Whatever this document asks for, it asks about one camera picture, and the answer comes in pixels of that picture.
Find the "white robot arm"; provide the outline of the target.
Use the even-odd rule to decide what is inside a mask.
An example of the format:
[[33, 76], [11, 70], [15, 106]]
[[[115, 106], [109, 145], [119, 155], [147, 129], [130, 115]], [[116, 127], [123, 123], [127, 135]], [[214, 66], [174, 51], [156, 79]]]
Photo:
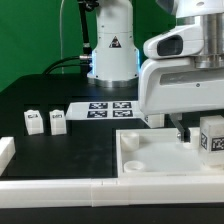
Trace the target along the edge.
[[109, 88], [138, 86], [140, 111], [167, 114], [188, 141], [180, 123], [187, 112], [224, 108], [224, 0], [156, 0], [176, 18], [174, 28], [144, 42], [139, 61], [134, 44], [131, 0], [84, 0], [96, 12], [97, 45], [89, 83]]

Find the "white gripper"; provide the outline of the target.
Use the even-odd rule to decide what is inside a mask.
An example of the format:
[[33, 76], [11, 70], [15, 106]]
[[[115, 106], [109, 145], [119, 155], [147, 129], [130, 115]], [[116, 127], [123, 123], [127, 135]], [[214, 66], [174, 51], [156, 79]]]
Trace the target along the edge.
[[184, 141], [181, 124], [185, 112], [224, 108], [224, 59], [205, 62], [200, 25], [177, 26], [147, 40], [138, 85], [139, 108], [145, 115], [170, 114]]

